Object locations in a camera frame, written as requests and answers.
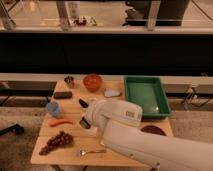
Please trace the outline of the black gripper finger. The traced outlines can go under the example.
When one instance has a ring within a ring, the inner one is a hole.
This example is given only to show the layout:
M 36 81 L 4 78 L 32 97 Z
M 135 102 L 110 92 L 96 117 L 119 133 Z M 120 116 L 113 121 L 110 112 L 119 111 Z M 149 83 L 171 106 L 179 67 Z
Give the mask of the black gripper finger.
M 91 127 L 90 124 L 88 124 L 88 123 L 87 123 L 85 120 L 83 120 L 83 119 L 81 119 L 79 123 L 80 123 L 81 127 L 84 128 L 84 129 L 90 129 L 90 127 Z
M 81 105 L 81 107 L 83 107 L 83 108 L 88 108 L 88 103 L 85 102 L 84 100 L 79 99 L 78 102 L 79 102 L 79 104 Z

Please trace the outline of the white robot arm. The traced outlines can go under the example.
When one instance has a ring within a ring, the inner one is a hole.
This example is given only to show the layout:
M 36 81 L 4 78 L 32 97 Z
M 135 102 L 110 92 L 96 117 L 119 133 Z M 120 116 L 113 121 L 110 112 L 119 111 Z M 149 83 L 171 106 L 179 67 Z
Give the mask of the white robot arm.
M 159 171 L 213 171 L 213 144 L 141 131 L 139 105 L 117 99 L 78 102 L 85 109 L 81 125 L 98 127 L 107 148 Z

